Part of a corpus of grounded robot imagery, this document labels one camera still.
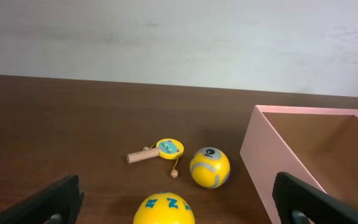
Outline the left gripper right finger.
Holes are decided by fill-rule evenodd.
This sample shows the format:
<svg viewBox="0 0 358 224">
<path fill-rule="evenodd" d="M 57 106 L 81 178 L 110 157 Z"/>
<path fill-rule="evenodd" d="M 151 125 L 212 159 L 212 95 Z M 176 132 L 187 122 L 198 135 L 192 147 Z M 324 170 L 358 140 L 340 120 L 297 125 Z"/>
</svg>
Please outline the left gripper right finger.
<svg viewBox="0 0 358 224">
<path fill-rule="evenodd" d="M 287 172 L 279 172 L 272 197 L 285 224 L 358 224 L 358 210 Z"/>
</svg>

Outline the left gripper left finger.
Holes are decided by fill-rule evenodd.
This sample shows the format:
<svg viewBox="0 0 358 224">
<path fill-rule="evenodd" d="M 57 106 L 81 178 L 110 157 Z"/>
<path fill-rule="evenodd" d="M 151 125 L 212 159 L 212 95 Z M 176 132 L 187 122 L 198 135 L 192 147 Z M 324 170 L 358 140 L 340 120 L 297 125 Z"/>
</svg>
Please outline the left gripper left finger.
<svg viewBox="0 0 358 224">
<path fill-rule="evenodd" d="M 83 199 L 78 176 L 68 175 L 0 212 L 0 224 L 75 223 Z"/>
</svg>

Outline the yellow ball blue letters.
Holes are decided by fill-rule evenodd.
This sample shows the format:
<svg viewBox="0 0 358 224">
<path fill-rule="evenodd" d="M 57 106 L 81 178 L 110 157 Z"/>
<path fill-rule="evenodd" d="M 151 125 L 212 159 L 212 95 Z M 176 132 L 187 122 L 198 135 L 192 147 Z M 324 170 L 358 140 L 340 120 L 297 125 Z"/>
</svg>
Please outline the yellow ball blue letters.
<svg viewBox="0 0 358 224">
<path fill-rule="evenodd" d="M 195 224 L 195 216 L 182 197 L 171 192 L 160 192 L 141 203 L 133 224 Z"/>
</svg>

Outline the yellow grey one-eyed ball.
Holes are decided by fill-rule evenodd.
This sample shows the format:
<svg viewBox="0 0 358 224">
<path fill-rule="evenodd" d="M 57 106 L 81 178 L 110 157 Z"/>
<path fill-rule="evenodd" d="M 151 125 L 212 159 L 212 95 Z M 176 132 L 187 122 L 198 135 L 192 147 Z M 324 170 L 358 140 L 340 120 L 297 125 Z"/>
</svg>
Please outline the yellow grey one-eyed ball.
<svg viewBox="0 0 358 224">
<path fill-rule="evenodd" d="M 230 174 L 229 159 L 221 150 L 204 147 L 195 152 L 190 161 L 190 174 L 202 187 L 215 189 L 224 184 Z"/>
</svg>

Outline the yellow wooden rattle drum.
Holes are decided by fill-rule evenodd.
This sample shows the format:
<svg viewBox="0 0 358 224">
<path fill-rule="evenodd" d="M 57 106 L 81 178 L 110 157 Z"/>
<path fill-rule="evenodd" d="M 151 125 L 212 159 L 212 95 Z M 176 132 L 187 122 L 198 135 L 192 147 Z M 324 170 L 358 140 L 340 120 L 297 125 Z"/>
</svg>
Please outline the yellow wooden rattle drum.
<svg viewBox="0 0 358 224">
<path fill-rule="evenodd" d="M 176 166 L 178 164 L 179 158 L 183 155 L 185 151 L 184 145 L 172 138 L 165 138 L 157 141 L 150 147 L 144 147 L 143 150 L 139 152 L 133 152 L 128 154 L 126 159 L 128 164 L 135 162 L 144 161 L 146 159 L 151 159 L 155 157 L 161 157 L 163 159 L 175 160 L 175 164 L 170 172 L 172 178 L 178 177 L 178 171 Z"/>
</svg>

